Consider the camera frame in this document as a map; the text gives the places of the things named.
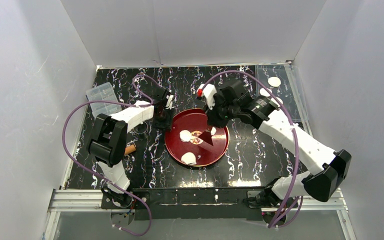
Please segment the cut round wrapper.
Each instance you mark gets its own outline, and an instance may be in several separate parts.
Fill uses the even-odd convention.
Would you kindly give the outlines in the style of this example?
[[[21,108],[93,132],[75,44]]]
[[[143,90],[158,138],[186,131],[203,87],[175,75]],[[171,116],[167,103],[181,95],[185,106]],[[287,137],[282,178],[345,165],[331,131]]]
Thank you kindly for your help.
[[[179,138],[182,142],[187,143],[190,142],[192,139],[192,134],[188,130],[182,130],[179,132]]]
[[[197,164],[197,158],[194,153],[187,152],[180,158],[181,162],[188,166],[194,166]]]

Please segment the red round lacquer plate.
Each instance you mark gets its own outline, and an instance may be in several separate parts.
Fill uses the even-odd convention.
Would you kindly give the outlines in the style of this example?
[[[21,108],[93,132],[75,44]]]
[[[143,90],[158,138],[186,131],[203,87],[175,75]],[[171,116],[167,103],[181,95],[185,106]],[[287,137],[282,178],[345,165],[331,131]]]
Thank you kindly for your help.
[[[228,128],[216,128],[212,135],[213,145],[202,141],[198,136],[207,129],[207,116],[200,108],[184,110],[173,118],[172,126],[164,135],[164,143],[168,153],[177,162],[181,162],[183,154],[192,152],[196,156],[196,165],[192,167],[206,167],[216,163],[227,151],[230,134]],[[189,142],[182,142],[179,133],[182,130],[191,132],[192,138]]]

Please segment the wooden double-ended pastry roller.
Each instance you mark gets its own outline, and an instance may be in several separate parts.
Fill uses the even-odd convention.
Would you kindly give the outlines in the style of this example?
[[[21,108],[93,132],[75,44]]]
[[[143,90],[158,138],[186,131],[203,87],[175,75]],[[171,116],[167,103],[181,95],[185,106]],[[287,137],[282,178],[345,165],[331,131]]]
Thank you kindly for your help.
[[[127,147],[125,148],[124,155],[126,156],[126,155],[129,155],[129,154],[132,154],[132,153],[134,153],[136,150],[137,150],[137,149],[136,149],[136,145],[135,145],[135,144],[131,144],[131,145],[129,145],[129,146],[127,146]]]

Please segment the white dough lump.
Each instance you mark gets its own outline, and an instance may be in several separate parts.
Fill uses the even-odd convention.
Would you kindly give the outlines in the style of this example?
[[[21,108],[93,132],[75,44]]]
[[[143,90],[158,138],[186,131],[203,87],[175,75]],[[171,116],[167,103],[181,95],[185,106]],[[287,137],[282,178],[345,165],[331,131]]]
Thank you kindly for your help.
[[[216,129],[215,127],[212,127],[212,128],[211,128],[211,131],[210,131],[210,134],[211,134],[212,136],[214,136],[216,132],[217,132],[217,129]]]

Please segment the metal scraper wooden handle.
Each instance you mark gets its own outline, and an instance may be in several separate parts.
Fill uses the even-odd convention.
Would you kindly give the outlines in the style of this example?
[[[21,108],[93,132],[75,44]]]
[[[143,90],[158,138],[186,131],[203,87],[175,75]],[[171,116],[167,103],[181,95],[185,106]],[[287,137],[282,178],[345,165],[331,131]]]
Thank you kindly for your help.
[[[203,142],[213,146],[213,140],[212,140],[212,134],[211,134],[212,128],[207,128],[205,131],[203,131],[198,138],[201,139]]]

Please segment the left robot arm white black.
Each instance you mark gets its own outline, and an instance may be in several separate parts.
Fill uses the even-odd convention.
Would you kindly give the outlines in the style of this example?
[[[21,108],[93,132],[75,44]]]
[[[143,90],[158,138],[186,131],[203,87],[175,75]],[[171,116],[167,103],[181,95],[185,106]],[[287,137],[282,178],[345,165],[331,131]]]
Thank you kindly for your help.
[[[151,120],[154,128],[169,130],[173,123],[174,94],[167,88],[158,88],[147,100],[138,100],[132,106],[110,115],[101,113],[95,118],[90,141],[89,154],[95,157],[109,182],[112,193],[123,194],[130,186],[122,160],[127,153],[127,134],[144,122]]]

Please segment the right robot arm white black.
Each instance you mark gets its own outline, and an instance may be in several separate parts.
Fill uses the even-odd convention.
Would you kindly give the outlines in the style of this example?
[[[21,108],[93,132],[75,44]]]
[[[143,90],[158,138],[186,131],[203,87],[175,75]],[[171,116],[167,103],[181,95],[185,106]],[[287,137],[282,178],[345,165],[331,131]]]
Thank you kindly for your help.
[[[245,199],[250,207],[277,206],[285,198],[291,183],[291,197],[311,196],[320,202],[327,202],[346,178],[351,154],[344,149],[336,151],[325,146],[299,126],[293,127],[280,109],[282,100],[273,99],[264,88],[260,89],[259,96],[253,98],[242,81],[233,79],[218,87],[201,84],[197,98],[205,100],[204,111],[209,126],[223,128],[229,120],[240,119],[269,135],[292,153],[295,152],[292,130],[296,132],[299,160],[307,170],[296,177],[276,178],[264,187],[263,192]]]

